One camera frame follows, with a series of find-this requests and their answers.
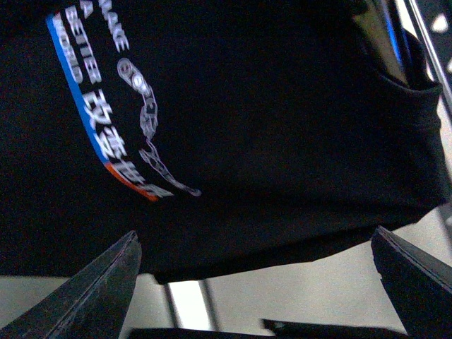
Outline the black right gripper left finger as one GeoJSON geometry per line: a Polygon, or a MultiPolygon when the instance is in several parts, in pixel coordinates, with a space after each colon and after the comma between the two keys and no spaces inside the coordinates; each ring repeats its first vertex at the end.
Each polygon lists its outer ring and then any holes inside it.
{"type": "Polygon", "coordinates": [[[125,234],[40,303],[1,329],[2,338],[118,338],[140,270],[136,232],[125,234]]]}

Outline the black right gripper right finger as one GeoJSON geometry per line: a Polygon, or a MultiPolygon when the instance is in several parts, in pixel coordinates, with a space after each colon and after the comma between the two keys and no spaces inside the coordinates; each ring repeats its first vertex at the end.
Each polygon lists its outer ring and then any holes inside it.
{"type": "Polygon", "coordinates": [[[451,337],[451,267],[384,227],[371,238],[381,283],[411,338],[451,337]]]}

